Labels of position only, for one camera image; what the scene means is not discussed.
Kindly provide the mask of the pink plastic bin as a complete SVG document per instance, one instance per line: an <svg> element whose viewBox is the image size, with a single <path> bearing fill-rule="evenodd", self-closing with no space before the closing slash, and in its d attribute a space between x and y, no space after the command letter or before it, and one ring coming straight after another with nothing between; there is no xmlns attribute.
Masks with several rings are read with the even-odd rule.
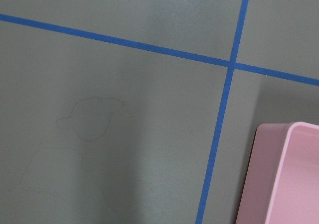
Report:
<svg viewBox="0 0 319 224"><path fill-rule="evenodd" d="M319 127L305 122L260 125L236 223L319 222Z"/></svg>

